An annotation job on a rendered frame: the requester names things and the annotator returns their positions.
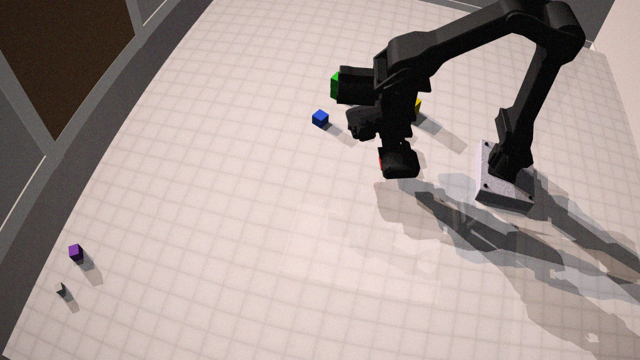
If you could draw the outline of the blue block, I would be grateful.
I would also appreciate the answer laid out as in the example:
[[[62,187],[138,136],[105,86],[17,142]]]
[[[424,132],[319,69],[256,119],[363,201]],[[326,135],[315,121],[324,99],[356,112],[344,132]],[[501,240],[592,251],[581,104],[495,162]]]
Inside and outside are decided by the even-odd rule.
[[[312,116],[312,123],[313,125],[316,125],[318,128],[322,129],[323,126],[329,123],[329,114],[319,109],[317,112],[314,112]]]

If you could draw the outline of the purple cube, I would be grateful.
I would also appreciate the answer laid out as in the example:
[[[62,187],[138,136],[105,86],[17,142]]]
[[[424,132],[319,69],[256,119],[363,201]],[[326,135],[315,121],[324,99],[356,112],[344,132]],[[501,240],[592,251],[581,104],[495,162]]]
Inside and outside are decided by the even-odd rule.
[[[83,249],[78,243],[72,244],[71,246],[69,246],[68,253],[69,253],[70,259],[75,262],[83,259]]]

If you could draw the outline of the yellow cube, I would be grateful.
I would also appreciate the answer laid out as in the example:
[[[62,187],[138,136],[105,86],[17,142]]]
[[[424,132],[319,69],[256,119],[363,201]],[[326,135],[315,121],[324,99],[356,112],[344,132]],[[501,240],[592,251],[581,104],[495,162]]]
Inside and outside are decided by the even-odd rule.
[[[414,112],[415,112],[416,116],[419,114],[419,109],[421,107],[421,103],[422,103],[422,100],[420,100],[420,99],[416,100],[416,103],[415,103],[415,106],[414,106]]]

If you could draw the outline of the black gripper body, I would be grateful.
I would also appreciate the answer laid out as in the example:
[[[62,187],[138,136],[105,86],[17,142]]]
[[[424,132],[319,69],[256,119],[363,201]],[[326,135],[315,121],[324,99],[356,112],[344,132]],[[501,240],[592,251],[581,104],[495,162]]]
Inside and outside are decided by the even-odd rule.
[[[412,122],[416,122],[415,109],[407,115],[395,115],[386,111],[382,106],[382,93],[379,94],[379,109],[383,123],[386,123],[385,139],[386,152],[381,153],[382,177],[386,179],[404,179],[418,177],[421,169],[418,154],[411,149],[410,142],[405,138],[412,138]]]

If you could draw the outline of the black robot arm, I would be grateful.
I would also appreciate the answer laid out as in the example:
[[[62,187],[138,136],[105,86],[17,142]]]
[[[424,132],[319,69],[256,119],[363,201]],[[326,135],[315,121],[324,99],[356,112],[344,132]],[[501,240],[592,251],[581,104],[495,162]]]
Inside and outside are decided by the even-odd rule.
[[[443,63],[509,34],[536,43],[514,105],[494,119],[499,137],[488,158],[488,173],[515,183],[534,164],[534,121],[560,68],[573,61],[586,35],[569,4],[552,0],[498,0],[428,32],[398,35],[373,57],[373,68],[339,66],[336,104],[358,105],[345,112],[350,133],[361,142],[387,135],[378,105],[396,116],[414,111],[418,92],[431,92],[430,77]]]

